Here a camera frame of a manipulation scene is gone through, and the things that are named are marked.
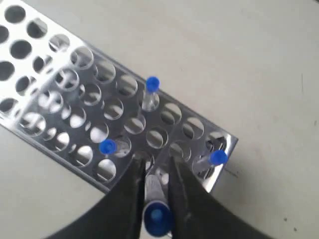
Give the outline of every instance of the test tube rack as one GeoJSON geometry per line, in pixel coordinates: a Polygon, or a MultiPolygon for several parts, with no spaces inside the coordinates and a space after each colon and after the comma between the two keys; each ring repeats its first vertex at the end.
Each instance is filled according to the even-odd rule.
{"type": "MultiPolygon", "coordinates": [[[[237,143],[162,91],[143,112],[144,79],[20,0],[0,3],[0,85],[0,124],[105,193],[137,157],[165,188],[169,156],[191,167],[237,143]],[[106,138],[128,149],[105,158],[106,138]]],[[[198,174],[208,192],[223,167],[198,174]]]]}

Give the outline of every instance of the white table surface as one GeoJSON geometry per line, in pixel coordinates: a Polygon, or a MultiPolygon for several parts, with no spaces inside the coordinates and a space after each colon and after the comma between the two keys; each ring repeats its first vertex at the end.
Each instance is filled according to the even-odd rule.
{"type": "MultiPolygon", "coordinates": [[[[26,2],[239,137],[224,206],[277,239],[319,237],[319,3],[26,2]]],[[[16,137],[1,150],[1,238],[48,235],[103,196],[16,137]]]]}

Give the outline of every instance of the blue cap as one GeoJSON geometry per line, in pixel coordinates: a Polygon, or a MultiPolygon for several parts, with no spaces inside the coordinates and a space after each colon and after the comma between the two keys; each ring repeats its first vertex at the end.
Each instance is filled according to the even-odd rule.
{"type": "Polygon", "coordinates": [[[157,77],[151,76],[146,80],[146,90],[150,93],[158,91],[160,87],[160,81],[157,77]]]}
{"type": "Polygon", "coordinates": [[[213,165],[220,165],[227,163],[228,156],[223,150],[217,150],[210,155],[209,162],[213,165]]]}
{"type": "Polygon", "coordinates": [[[143,218],[146,231],[153,237],[165,236],[173,225],[173,215],[170,209],[160,201],[147,204],[143,218]]]}
{"type": "Polygon", "coordinates": [[[106,139],[100,143],[99,149],[103,154],[112,154],[116,152],[117,147],[114,140],[106,139]]]}

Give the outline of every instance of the perforated metal sheet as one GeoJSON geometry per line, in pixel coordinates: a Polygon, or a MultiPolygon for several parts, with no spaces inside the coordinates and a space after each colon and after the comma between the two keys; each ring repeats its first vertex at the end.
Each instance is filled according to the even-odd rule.
{"type": "MultiPolygon", "coordinates": [[[[169,155],[191,167],[213,150],[230,156],[237,143],[162,91],[157,109],[142,111],[144,82],[25,3],[0,3],[1,125],[103,192],[135,157],[148,158],[165,187],[169,155]],[[106,158],[98,149],[106,138],[126,149],[106,158]]],[[[198,175],[207,191],[222,168],[198,175]]]]}

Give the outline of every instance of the blue tube cap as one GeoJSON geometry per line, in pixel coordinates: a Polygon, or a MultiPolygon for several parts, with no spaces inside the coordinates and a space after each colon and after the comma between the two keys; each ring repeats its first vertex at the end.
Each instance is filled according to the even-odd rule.
{"type": "Polygon", "coordinates": [[[171,231],[173,215],[168,206],[161,201],[147,204],[143,218],[146,231],[153,237],[163,237],[171,231]]]}
{"type": "Polygon", "coordinates": [[[151,76],[146,80],[146,90],[150,93],[158,91],[160,87],[160,81],[157,77],[151,76]]]}
{"type": "Polygon", "coordinates": [[[106,139],[100,143],[99,149],[103,154],[112,154],[116,152],[117,147],[114,140],[106,139]]]}
{"type": "Polygon", "coordinates": [[[209,162],[213,165],[220,165],[227,163],[228,156],[223,150],[217,150],[210,155],[209,162]]]}

